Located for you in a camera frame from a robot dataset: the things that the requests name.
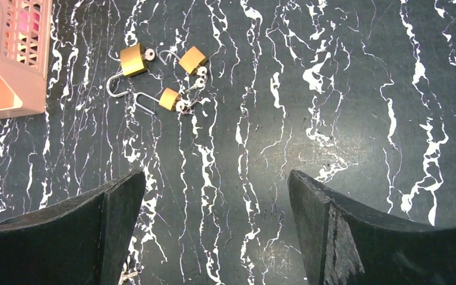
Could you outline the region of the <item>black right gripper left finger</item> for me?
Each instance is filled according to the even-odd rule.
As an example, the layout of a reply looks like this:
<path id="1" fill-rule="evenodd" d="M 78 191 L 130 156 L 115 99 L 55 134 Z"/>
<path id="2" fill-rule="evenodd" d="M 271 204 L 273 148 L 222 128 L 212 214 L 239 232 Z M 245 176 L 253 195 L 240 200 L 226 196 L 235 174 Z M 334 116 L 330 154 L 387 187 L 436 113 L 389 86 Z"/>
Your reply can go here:
<path id="1" fill-rule="evenodd" d="M 145 194 L 132 170 L 0 223 L 0 284 L 118 284 Z"/>

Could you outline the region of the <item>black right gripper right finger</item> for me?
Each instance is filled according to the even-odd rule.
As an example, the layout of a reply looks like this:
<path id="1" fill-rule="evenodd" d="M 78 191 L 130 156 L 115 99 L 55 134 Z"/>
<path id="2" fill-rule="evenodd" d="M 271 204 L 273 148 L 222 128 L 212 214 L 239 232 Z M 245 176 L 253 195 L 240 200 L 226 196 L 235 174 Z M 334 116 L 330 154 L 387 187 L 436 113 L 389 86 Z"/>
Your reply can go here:
<path id="1" fill-rule="evenodd" d="M 381 212 L 298 170 L 288 190 L 309 284 L 456 284 L 456 227 Z"/>

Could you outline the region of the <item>large brass padlock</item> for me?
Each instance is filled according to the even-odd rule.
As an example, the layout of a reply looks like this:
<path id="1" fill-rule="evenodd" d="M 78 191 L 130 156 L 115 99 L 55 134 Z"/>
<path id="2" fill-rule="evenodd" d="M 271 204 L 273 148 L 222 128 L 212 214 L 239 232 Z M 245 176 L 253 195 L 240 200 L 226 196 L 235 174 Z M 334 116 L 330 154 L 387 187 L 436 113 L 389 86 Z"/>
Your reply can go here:
<path id="1" fill-rule="evenodd" d="M 148 70 L 148 63 L 155 60 L 157 53 L 152 48 L 145 48 L 141 43 L 137 43 L 119 53 L 121 70 L 109 77 L 106 81 L 106 91 L 110 97 L 119 98 L 130 93 L 130 89 L 114 93 L 112 91 L 112 81 L 120 77 L 133 77 Z"/>

